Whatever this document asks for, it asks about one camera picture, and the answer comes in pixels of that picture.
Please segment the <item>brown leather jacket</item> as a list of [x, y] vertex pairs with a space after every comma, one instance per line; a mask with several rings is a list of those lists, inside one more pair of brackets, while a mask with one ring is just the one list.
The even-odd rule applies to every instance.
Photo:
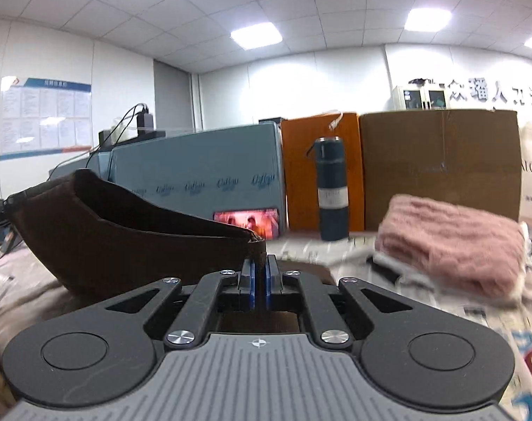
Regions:
[[156, 206], [89, 169], [13, 194], [4, 211], [44, 267], [85, 299], [165, 278], [195, 284], [266, 260], [254, 232]]

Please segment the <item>smartphone with lit screen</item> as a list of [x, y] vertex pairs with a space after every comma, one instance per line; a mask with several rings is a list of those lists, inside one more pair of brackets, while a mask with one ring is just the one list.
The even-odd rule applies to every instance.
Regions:
[[215, 212], [213, 220], [253, 231], [264, 240], [279, 237], [279, 214], [275, 208]]

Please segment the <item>black folded garment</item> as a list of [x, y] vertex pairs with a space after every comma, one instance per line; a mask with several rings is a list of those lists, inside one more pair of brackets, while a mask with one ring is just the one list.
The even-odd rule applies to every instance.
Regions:
[[377, 274], [378, 276], [380, 276], [383, 279], [388, 280], [392, 284], [396, 284], [397, 283], [397, 279], [400, 278], [400, 274], [398, 274], [396, 272], [393, 272], [392, 269], [377, 264], [373, 260], [372, 256], [370, 256], [367, 259], [367, 263], [371, 267], [372, 274]]

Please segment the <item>dark teal thermos bottle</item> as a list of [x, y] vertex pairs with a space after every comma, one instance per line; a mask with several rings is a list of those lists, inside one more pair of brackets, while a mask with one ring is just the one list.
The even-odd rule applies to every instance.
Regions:
[[317, 204], [321, 240], [337, 241], [349, 236], [349, 193], [345, 148], [338, 137], [314, 141], [307, 151], [314, 151], [317, 172]]

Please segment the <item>blue-grey printed box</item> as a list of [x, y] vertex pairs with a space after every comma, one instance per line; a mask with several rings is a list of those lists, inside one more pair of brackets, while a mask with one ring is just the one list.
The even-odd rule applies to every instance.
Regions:
[[287, 229], [281, 135], [275, 123], [131, 142], [54, 168], [53, 179], [88, 168], [148, 202], [201, 218], [275, 208]]

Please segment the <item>pink knitted sweater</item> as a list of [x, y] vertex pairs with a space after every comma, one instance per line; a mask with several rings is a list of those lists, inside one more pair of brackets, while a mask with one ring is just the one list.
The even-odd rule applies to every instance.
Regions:
[[443, 287], [483, 298], [515, 299], [523, 289], [521, 225], [483, 210], [395, 195], [374, 249]]

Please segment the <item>black power adapter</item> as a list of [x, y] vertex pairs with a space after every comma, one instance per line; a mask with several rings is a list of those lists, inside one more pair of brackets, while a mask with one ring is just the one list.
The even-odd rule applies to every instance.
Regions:
[[135, 113], [135, 125], [139, 135], [147, 134], [155, 129], [153, 114], [145, 103], [142, 103], [140, 110]]

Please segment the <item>brown cardboard box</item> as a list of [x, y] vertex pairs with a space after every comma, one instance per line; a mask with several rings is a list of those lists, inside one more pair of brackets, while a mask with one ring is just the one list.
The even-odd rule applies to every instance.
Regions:
[[397, 194], [518, 219], [522, 169], [514, 111], [387, 111], [364, 114], [359, 123], [366, 230], [377, 230]]

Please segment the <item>glass door cabinet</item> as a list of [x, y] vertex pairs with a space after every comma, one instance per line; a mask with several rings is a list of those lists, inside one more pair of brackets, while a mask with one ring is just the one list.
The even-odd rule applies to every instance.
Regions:
[[398, 110], [434, 110], [449, 107], [444, 84], [432, 79], [413, 79], [393, 89], [393, 104]]

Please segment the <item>cartoon printed white cloth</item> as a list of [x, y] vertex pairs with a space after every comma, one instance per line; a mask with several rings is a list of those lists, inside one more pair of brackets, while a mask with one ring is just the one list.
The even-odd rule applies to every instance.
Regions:
[[311, 233], [293, 233], [269, 241], [267, 249], [278, 260], [323, 266], [330, 271], [333, 281], [355, 276], [495, 330], [509, 342], [516, 360], [514, 376], [501, 399], [501, 406], [516, 420], [532, 420], [532, 305], [456, 295], [423, 287], [402, 276], [392, 284], [372, 274], [367, 263], [373, 241], [371, 233], [355, 234], [347, 240], [334, 242], [325, 242]]

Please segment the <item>blue wall notice board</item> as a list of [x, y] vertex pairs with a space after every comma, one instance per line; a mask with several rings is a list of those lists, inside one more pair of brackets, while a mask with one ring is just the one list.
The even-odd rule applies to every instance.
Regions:
[[92, 146], [90, 84], [1, 78], [1, 161], [85, 151]]

